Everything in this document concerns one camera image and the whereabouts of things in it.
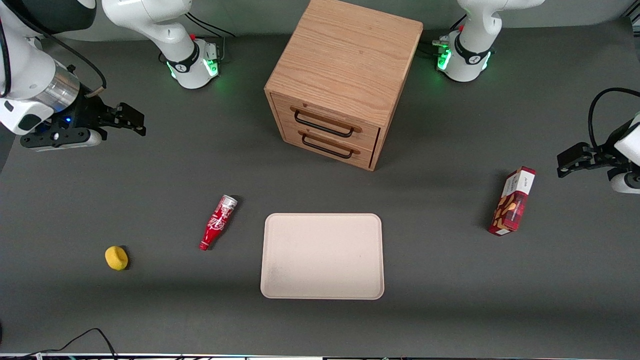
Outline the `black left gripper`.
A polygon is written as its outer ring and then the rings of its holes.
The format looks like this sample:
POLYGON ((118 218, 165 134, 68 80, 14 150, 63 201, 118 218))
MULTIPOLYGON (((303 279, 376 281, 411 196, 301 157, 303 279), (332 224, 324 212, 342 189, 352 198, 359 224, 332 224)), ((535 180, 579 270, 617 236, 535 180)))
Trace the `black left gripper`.
POLYGON ((562 179, 576 171, 612 167, 617 170, 627 169, 627 158, 615 148, 615 144, 626 136, 626 131, 613 131, 608 139, 598 145, 595 132, 590 132, 590 143, 578 142, 557 155, 557 177, 562 179))

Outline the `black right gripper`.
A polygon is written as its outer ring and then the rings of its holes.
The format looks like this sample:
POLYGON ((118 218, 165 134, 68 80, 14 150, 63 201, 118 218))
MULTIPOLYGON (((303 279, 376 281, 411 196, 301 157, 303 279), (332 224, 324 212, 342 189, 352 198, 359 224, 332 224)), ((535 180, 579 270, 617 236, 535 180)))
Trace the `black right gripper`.
POLYGON ((114 116, 114 109, 106 105, 99 96, 89 98, 79 95, 73 103, 71 118, 72 127, 92 130, 101 141, 106 141, 108 137, 107 130, 103 129, 105 127, 127 129, 139 136, 146 136, 144 114, 125 102, 115 107, 114 116))

